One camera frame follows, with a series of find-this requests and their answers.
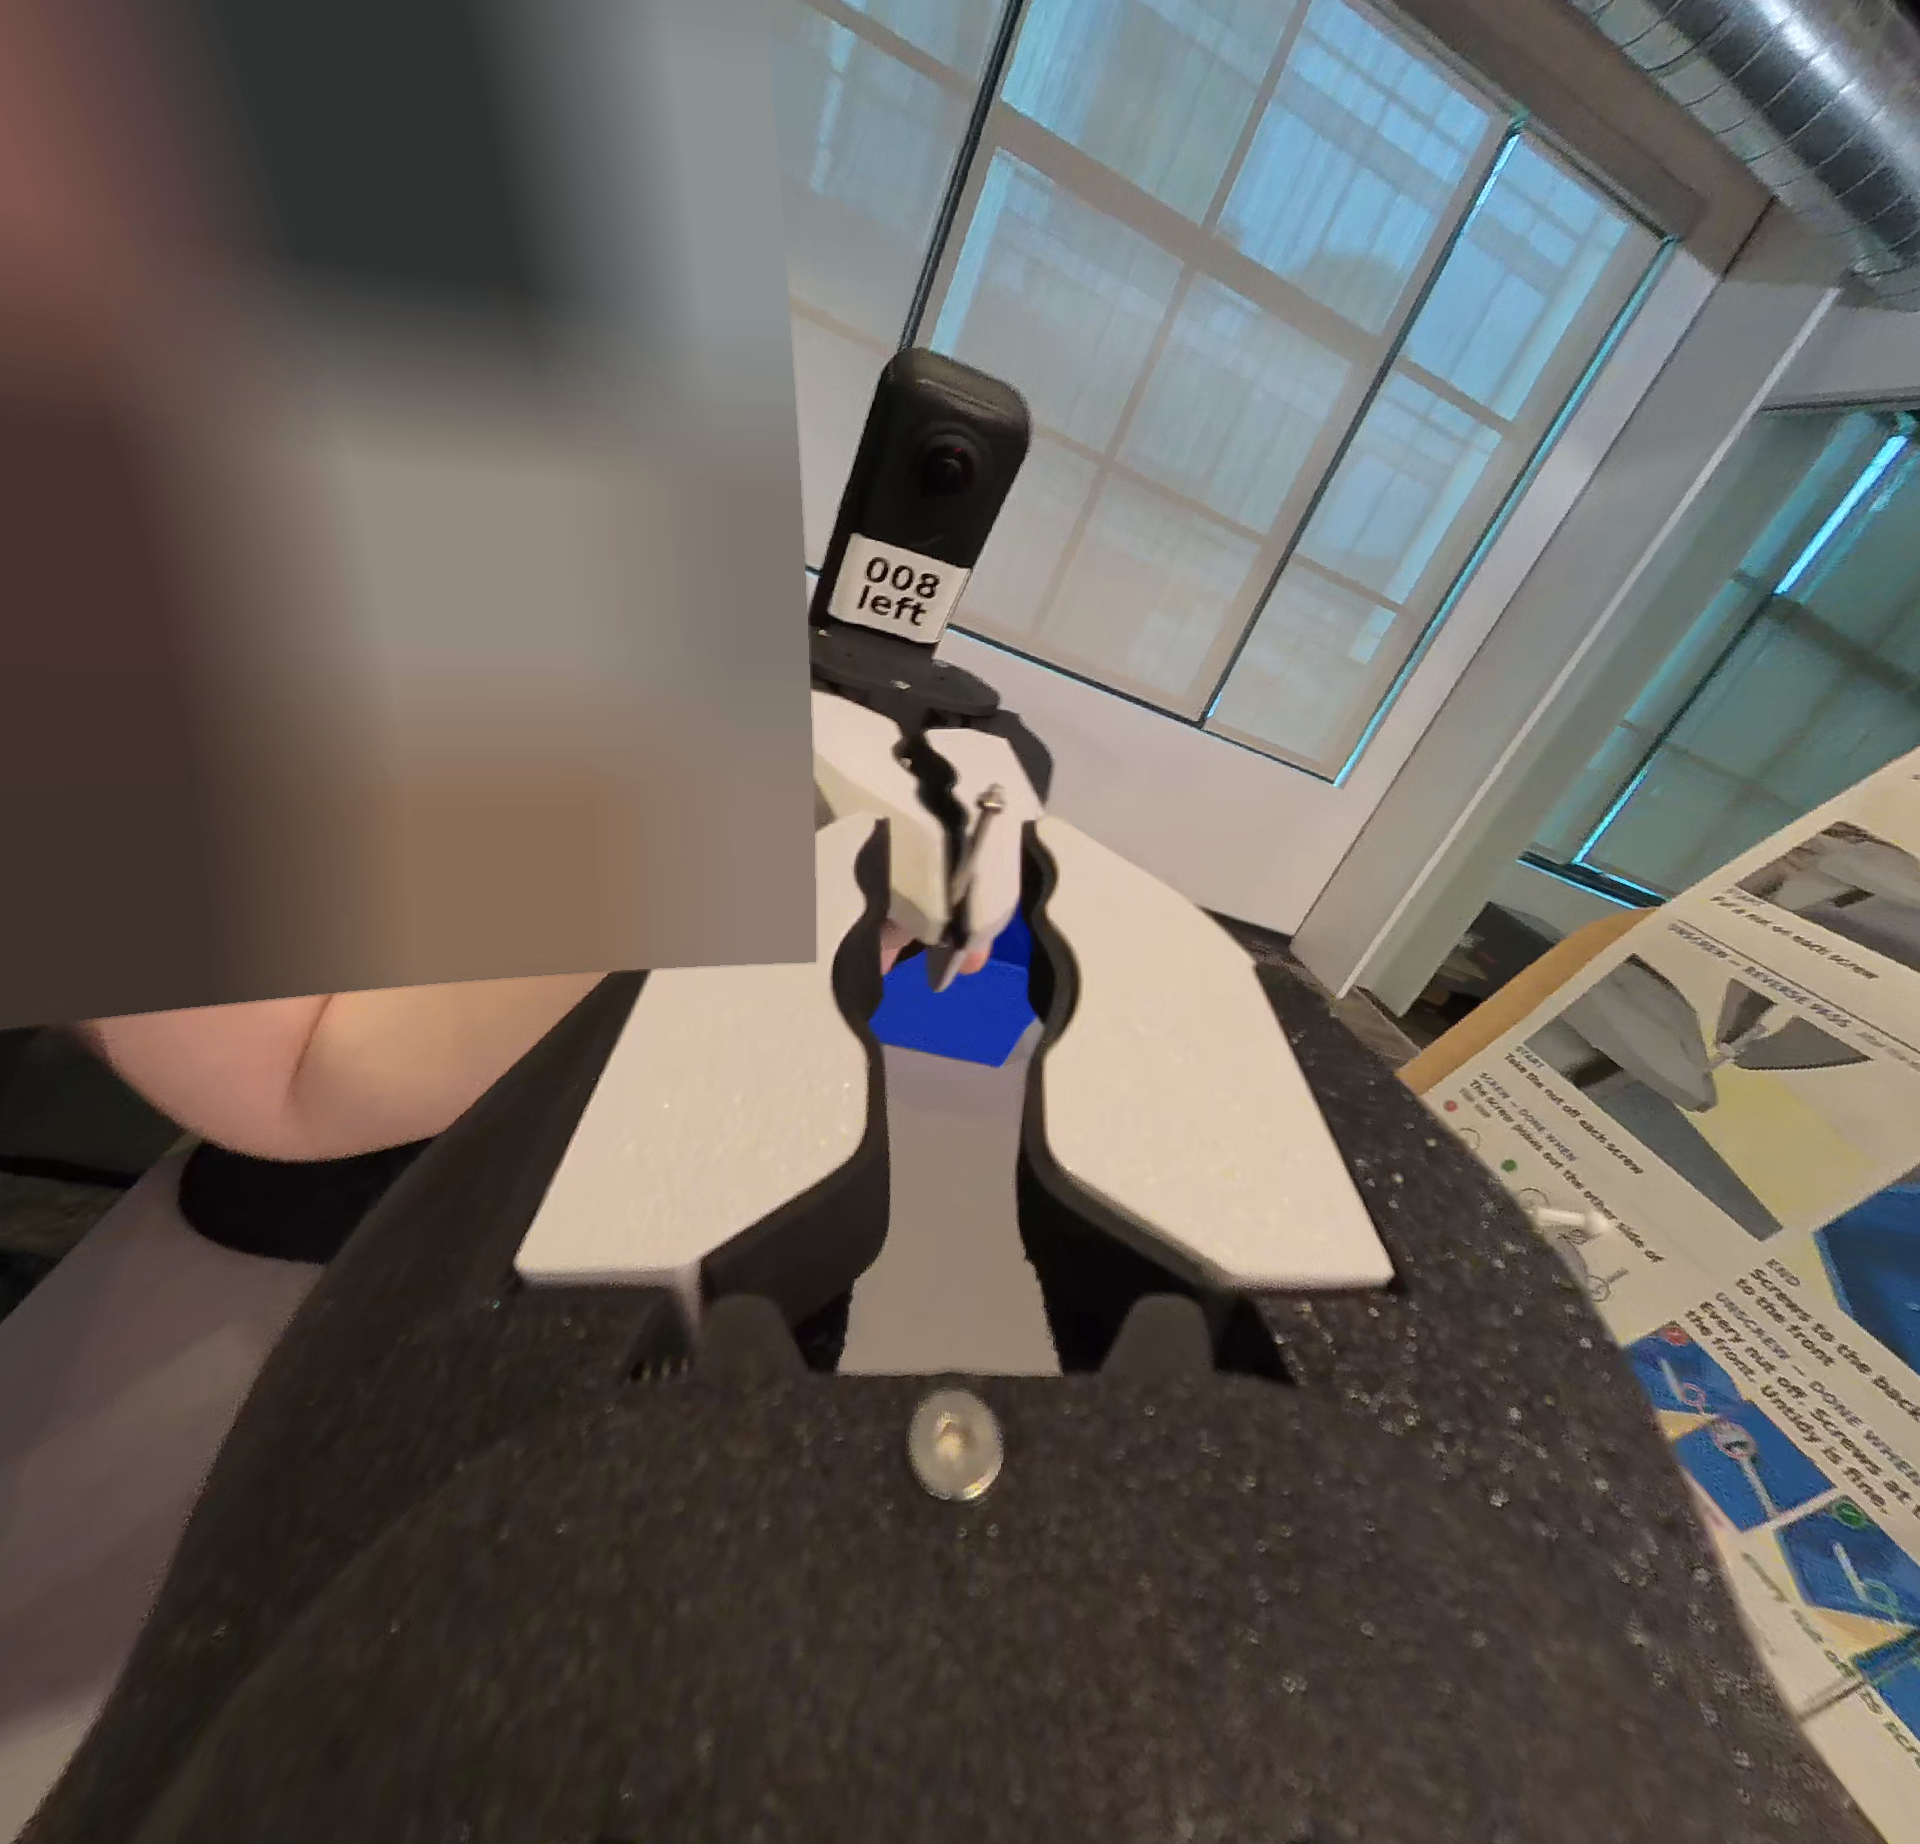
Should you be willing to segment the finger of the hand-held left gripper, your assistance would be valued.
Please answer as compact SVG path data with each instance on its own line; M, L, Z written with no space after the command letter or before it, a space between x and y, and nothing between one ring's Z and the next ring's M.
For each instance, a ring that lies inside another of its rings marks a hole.
M888 828L889 917L927 947L973 947L961 885L964 817L949 774L911 763L919 741L881 711L814 694L814 784L830 820L873 815Z
M1020 908L1022 828L1039 815L1039 793L1007 736L949 726L926 731L923 743L941 769L938 774L945 777L943 801L958 814L958 846L948 863L948 892L951 872L973 826L977 796L994 781L1005 786L1005 814L991 833L973 892L973 947L992 947ZM949 917L951 900L948 894L943 945L948 941Z

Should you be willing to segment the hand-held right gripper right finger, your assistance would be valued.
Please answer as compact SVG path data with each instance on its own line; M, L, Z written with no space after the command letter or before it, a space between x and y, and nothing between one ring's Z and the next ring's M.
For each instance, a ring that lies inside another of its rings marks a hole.
M1395 1258L1286 1031L1269 973L1174 886L1060 817L1022 833L1029 1002L1020 1249L1062 1368L1145 1300L1216 1363L1275 1368L1266 1300L1370 1300Z

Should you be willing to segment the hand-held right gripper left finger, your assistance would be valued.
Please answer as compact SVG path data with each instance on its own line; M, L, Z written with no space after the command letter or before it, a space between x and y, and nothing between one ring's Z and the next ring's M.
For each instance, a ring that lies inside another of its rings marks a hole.
M830 1324L889 1228L873 1035L889 833L818 831L816 956L651 973L514 1255L532 1288L665 1294L692 1327L760 1298Z

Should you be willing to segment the long metal screw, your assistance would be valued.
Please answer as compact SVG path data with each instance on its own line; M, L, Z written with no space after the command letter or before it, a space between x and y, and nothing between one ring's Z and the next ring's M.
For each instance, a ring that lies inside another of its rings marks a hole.
M1005 786L991 784L976 801L973 826L966 833L962 854L951 872L949 900L951 917L948 922L948 941L927 947L926 973L935 993L943 993L956 977L962 975L966 956L973 953L973 892L982 868L983 849L991 833L1005 814Z

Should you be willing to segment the blue plastic bin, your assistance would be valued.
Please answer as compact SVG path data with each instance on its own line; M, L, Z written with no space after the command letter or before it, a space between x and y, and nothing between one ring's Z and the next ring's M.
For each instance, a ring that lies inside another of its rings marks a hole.
M1016 911L983 968L937 992L926 947L905 945L881 981L875 1039L935 1058L1005 1064L1037 1022L1029 998L1031 947L1026 918Z

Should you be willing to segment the person's left forearm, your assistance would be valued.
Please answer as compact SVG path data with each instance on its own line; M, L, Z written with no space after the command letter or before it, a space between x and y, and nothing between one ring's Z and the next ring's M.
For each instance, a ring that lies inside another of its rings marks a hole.
M332 1161L444 1132L601 973L381 988L76 1019L71 1031L183 1132Z

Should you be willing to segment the large paned window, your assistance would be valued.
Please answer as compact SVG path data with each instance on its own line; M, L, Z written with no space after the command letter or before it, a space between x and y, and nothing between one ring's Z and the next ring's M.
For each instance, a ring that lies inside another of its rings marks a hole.
M1341 781L1671 250L1374 0L765 0L825 559L878 369L1022 394L953 626Z

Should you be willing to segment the black wrist rest pad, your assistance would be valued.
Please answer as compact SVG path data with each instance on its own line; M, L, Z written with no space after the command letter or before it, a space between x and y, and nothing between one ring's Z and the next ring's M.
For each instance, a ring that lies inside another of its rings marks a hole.
M202 1144L180 1172L180 1217L237 1255L323 1265L428 1144L303 1163Z

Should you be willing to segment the glass wall panel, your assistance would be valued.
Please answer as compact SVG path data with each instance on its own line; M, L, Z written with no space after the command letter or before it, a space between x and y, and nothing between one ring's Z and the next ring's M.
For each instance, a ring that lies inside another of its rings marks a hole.
M1915 478L1913 401L1762 410L1671 535L1677 609L1524 865L1658 901L1912 752Z

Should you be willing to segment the silver ventilation duct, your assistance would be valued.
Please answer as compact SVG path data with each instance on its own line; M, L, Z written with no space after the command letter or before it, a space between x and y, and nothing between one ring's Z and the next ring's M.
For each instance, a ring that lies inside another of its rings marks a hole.
M1582 3L1875 304L1915 311L1917 34L1897 0Z

